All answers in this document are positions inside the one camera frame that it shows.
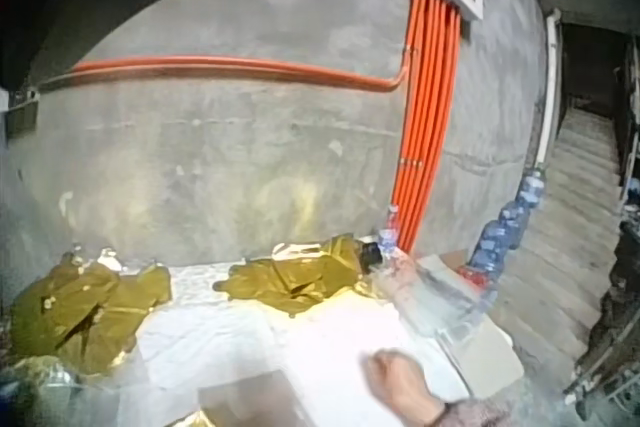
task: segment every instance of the blue water jug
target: blue water jug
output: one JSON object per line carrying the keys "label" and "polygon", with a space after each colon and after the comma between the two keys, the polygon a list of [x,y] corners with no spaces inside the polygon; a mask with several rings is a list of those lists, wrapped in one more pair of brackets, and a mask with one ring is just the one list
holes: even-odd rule
{"label": "blue water jug", "polygon": [[504,254],[500,251],[482,248],[478,244],[471,256],[468,268],[486,274],[490,278],[497,278],[504,271]]}
{"label": "blue water jug", "polygon": [[509,248],[515,250],[520,247],[522,236],[529,224],[531,210],[522,199],[508,202],[500,211],[499,220],[509,229]]}
{"label": "blue water jug", "polygon": [[544,194],[545,178],[540,169],[533,169],[522,178],[517,199],[533,209],[538,206]]}
{"label": "blue water jug", "polygon": [[482,230],[469,267],[491,276],[499,276],[504,270],[504,257],[510,244],[508,226],[498,220],[492,220]]}

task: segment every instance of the finger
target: finger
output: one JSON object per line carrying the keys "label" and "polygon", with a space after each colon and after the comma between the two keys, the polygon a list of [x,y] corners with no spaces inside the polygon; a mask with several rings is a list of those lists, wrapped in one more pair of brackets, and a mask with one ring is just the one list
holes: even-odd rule
{"label": "finger", "polygon": [[365,379],[373,395],[380,399],[386,398],[386,376],[380,362],[374,357],[363,359],[362,362]]}

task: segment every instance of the hand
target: hand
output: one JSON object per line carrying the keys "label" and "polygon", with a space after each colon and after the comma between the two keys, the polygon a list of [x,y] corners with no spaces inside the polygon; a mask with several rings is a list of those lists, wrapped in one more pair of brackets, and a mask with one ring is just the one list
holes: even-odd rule
{"label": "hand", "polygon": [[373,394],[412,425],[433,425],[445,404],[431,395],[420,364],[393,351],[380,351],[366,360],[365,374]]}

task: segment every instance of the white pipe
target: white pipe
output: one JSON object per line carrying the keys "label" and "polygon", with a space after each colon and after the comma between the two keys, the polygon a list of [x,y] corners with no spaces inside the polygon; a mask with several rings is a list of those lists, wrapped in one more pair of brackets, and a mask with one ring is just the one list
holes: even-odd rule
{"label": "white pipe", "polygon": [[558,31],[556,29],[560,21],[560,15],[560,11],[555,9],[553,14],[547,17],[547,95],[544,103],[544,116],[536,155],[536,166],[544,164],[549,150],[549,140],[551,139],[553,108],[556,84],[558,82]]}

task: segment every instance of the floor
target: floor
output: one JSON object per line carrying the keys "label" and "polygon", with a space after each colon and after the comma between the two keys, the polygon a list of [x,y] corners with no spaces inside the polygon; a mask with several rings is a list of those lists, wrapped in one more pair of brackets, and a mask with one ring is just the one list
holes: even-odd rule
{"label": "floor", "polygon": [[619,187],[610,120],[577,109],[562,123],[546,170],[546,194],[521,247],[507,256],[494,321],[514,338],[526,377],[501,395],[520,425],[629,425],[604,405],[582,423],[563,402],[586,350],[615,256]]}

